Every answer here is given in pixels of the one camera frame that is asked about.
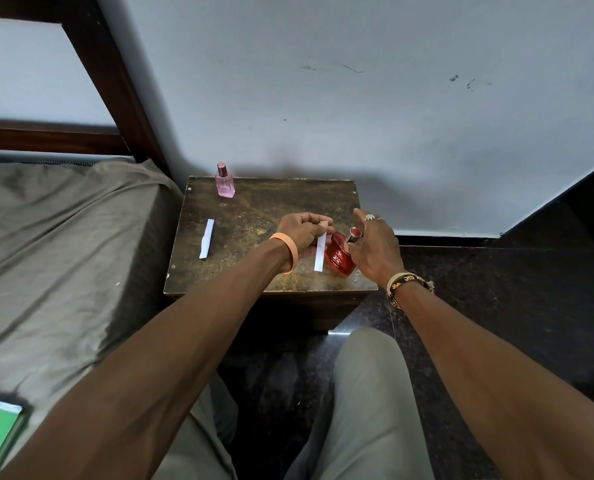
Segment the pink perfume bottle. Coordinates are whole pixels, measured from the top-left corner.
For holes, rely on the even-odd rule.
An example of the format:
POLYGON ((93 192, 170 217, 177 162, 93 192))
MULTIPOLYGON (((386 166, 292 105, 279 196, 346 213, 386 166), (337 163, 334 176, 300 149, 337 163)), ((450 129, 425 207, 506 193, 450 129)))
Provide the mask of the pink perfume bottle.
POLYGON ((217 173, 215 174, 216 187, 218 194, 224 198, 233 198, 236 194, 234 177, 229 172, 224 162, 217 163, 217 173))

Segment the person's left forearm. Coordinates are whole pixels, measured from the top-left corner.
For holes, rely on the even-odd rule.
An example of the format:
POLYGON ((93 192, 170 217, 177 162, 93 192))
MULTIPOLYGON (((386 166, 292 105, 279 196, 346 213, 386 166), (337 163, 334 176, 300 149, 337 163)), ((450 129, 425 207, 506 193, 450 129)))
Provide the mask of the person's left forearm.
POLYGON ((0 480, 152 478, 289 253, 269 239, 156 315, 57 402, 0 480))

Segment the person's right leg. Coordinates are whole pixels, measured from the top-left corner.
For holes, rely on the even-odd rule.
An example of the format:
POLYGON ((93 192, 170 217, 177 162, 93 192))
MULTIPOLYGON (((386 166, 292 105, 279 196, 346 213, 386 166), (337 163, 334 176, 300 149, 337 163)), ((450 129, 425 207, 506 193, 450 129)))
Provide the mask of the person's right leg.
POLYGON ((284 480, 434 480, 409 371, 392 337, 373 328, 348 336, 284 480))

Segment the grey bed sheet mattress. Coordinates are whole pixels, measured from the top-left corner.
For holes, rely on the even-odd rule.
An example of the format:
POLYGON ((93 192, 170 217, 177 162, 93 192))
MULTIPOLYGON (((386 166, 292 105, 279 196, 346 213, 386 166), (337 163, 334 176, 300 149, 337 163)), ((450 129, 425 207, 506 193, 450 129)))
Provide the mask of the grey bed sheet mattress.
POLYGON ((54 405, 162 308, 181 211, 151 162, 0 163, 0 401, 54 405))

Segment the person's leg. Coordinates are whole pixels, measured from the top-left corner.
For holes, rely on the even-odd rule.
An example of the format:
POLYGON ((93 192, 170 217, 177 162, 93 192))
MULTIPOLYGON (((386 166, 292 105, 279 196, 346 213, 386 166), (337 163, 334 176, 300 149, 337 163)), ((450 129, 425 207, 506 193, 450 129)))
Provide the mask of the person's leg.
POLYGON ((190 409, 152 480, 237 480, 227 445, 238 406, 215 373, 190 409))
POLYGON ((409 371, 392 337, 373 328, 348 336, 284 480, 434 480, 409 371))

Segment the dark wooden side table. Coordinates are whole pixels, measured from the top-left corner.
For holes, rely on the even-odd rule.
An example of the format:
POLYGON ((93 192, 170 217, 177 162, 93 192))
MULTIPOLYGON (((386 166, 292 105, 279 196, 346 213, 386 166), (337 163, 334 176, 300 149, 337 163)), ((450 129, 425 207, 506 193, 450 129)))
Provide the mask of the dark wooden side table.
MULTIPOLYGON (((214 178, 189 177, 175 234, 164 295, 179 299, 196 284, 235 265, 266 242, 280 219, 294 212, 333 217, 334 229, 347 234, 354 224, 359 194, 352 180, 235 178, 233 198, 218 195, 214 178), (199 259, 208 219, 214 228, 208 257, 199 259)), ((288 275, 273 279, 250 310, 250 327, 277 326, 293 330, 331 330, 345 319, 377 285, 357 269, 345 278, 324 261, 299 261, 288 275)))

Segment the white paper test strip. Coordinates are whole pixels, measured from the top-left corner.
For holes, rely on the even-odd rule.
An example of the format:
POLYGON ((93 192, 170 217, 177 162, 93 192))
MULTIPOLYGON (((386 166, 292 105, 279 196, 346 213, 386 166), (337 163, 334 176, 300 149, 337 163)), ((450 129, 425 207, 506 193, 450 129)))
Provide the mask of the white paper test strip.
POLYGON ((206 222, 204 235, 201 241, 199 259, 205 259, 208 257, 211 246, 211 238, 213 234, 214 223, 214 219, 208 219, 206 222))
POLYGON ((318 226, 323 229, 323 233, 317 237, 314 271, 321 273, 324 267, 328 222, 322 220, 318 223, 318 226))

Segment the person's left leg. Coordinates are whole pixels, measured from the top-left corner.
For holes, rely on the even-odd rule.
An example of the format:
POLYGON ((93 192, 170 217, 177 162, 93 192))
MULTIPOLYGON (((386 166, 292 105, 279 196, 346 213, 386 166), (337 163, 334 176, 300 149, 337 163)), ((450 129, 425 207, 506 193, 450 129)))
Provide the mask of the person's left leg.
POLYGON ((238 406, 215 373, 190 409, 152 480, 237 480, 227 445, 238 406))

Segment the dark wooden bed frame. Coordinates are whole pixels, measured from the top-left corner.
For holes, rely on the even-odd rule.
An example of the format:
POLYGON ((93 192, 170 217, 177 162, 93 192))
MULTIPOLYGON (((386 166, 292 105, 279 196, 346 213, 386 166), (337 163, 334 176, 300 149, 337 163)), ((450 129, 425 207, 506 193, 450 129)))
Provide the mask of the dark wooden bed frame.
POLYGON ((97 0, 0 0, 0 18, 61 25, 117 128, 0 120, 0 150, 131 156, 172 177, 97 0))

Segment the person's right hand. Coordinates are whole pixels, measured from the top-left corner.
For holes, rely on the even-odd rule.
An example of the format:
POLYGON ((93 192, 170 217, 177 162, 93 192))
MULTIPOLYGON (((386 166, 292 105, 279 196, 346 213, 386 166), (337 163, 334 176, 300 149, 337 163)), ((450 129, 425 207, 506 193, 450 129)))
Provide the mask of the person's right hand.
POLYGON ((387 289, 389 280, 405 272, 398 240, 388 223, 362 209, 354 209, 354 215, 363 225, 363 261, 353 261, 362 274, 382 289, 387 289))

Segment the person's left hand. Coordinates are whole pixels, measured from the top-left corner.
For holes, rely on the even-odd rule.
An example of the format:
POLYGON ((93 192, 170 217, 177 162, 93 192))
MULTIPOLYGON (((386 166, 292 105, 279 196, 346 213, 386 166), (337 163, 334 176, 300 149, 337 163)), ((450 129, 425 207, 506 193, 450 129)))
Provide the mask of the person's left hand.
POLYGON ((316 254, 317 237, 323 232, 309 232, 305 222, 318 223, 322 220, 328 221, 326 248, 331 243, 331 236, 334 233, 333 217, 314 214, 312 212, 297 212, 284 216, 278 225, 277 232, 286 233, 296 243, 299 251, 299 258, 312 257, 316 254))

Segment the orange rubber wristband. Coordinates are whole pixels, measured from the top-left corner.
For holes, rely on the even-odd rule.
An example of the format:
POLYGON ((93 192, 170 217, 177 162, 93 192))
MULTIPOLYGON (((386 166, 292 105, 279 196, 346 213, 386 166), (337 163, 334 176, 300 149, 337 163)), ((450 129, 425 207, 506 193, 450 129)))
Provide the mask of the orange rubber wristband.
POLYGON ((270 239, 282 241, 289 249, 291 253, 290 266, 287 267, 284 271, 282 271, 282 273, 291 274, 299 262, 299 251, 297 249, 296 243, 289 235, 281 232, 274 233, 273 235, 271 235, 270 239))

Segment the red perfume bottle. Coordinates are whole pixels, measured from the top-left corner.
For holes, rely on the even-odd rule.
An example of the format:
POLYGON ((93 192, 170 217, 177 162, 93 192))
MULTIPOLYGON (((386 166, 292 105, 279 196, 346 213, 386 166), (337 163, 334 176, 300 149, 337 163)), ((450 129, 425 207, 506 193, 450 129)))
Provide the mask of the red perfume bottle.
POLYGON ((356 267, 347 250, 347 245, 358 241, 362 237, 363 232, 356 226, 350 228, 346 235, 335 232, 331 236, 331 243, 325 250, 324 255, 328 264, 345 278, 349 277, 356 267))

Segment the person's right forearm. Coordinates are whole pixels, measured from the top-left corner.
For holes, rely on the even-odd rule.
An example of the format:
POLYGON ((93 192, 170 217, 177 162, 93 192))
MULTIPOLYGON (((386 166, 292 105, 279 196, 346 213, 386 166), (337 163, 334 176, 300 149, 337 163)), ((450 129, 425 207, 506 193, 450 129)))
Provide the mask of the person's right forearm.
POLYGON ((594 480, 594 402, 411 273, 388 282, 503 480, 594 480))

